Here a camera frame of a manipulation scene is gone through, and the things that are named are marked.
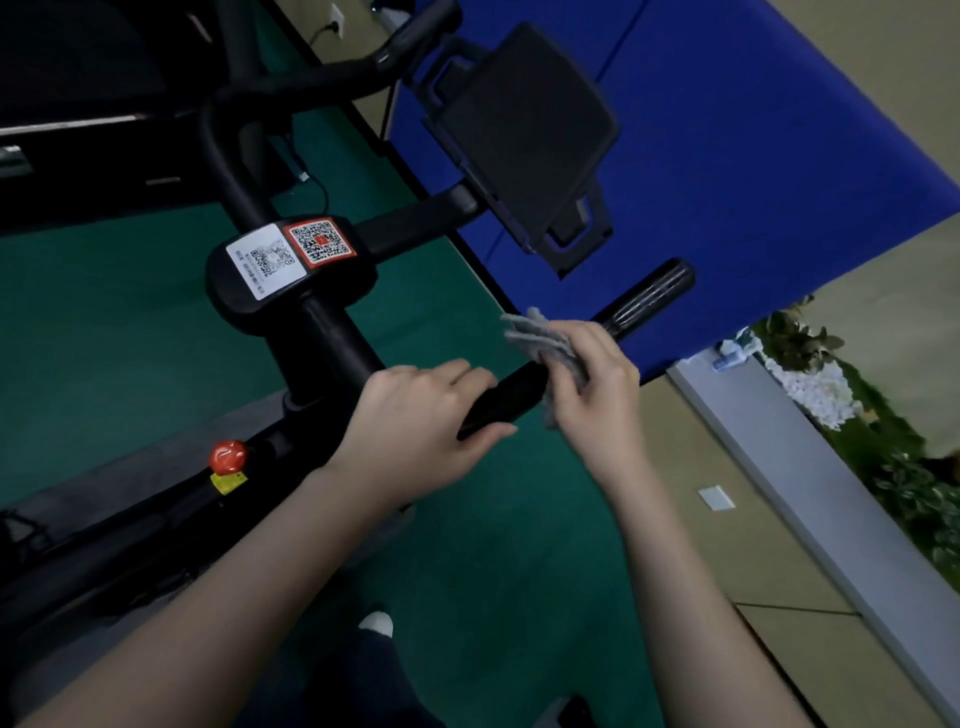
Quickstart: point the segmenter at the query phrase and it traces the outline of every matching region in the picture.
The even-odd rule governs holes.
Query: qr code
[[[264,278],[269,278],[281,268],[297,262],[285,240],[275,240],[269,245],[254,248],[250,251],[250,257],[263,273]]]
[[[335,257],[355,255],[353,249],[329,220],[314,220],[295,225],[287,231],[297,241],[311,267]]]

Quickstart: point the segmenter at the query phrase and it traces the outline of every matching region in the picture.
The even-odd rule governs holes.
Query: white sock
[[[394,621],[386,612],[371,612],[363,618],[359,626],[360,629],[369,629],[384,637],[394,636]]]

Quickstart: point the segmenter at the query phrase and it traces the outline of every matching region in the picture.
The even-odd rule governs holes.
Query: forearm
[[[809,726],[686,536],[653,470],[606,489],[667,722],[676,728]]]
[[[31,716],[30,726],[229,725],[329,576],[387,512],[312,473],[162,612]]]

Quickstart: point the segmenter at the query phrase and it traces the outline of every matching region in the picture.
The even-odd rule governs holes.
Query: white flowers
[[[835,361],[825,362],[819,372],[787,372],[765,353],[759,355],[787,396],[822,426],[838,430],[863,412],[863,405],[853,398],[847,378]]]

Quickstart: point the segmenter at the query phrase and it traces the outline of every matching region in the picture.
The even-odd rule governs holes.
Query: red sticker
[[[344,234],[328,217],[287,225],[283,231],[310,268],[319,268],[331,260],[357,255]]]

